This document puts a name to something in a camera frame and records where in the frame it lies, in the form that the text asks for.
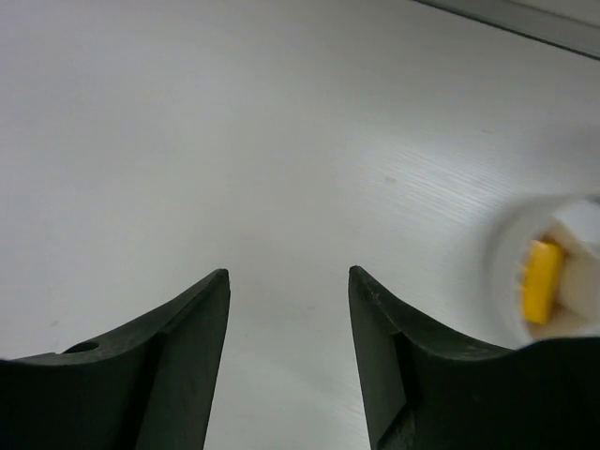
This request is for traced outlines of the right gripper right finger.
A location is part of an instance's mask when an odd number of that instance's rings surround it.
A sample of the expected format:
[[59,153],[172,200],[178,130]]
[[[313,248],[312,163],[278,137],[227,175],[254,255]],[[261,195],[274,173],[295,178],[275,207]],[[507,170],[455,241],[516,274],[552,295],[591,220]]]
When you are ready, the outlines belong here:
[[595,449],[599,341],[554,338],[509,350],[349,272],[352,337],[374,449]]

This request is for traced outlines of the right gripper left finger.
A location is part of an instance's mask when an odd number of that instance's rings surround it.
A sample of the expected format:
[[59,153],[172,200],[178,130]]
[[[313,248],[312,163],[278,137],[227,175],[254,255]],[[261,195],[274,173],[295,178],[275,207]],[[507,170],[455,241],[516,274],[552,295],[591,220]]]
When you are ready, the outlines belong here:
[[1,364],[5,449],[201,449],[230,309],[218,269],[61,353]]

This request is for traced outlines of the yellow lego plate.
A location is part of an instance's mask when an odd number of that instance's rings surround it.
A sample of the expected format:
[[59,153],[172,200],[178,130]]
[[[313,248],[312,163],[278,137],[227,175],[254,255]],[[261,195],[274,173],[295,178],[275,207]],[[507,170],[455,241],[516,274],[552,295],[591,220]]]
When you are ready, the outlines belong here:
[[555,242],[532,240],[521,265],[521,315],[529,323],[546,324],[555,302],[564,250]]

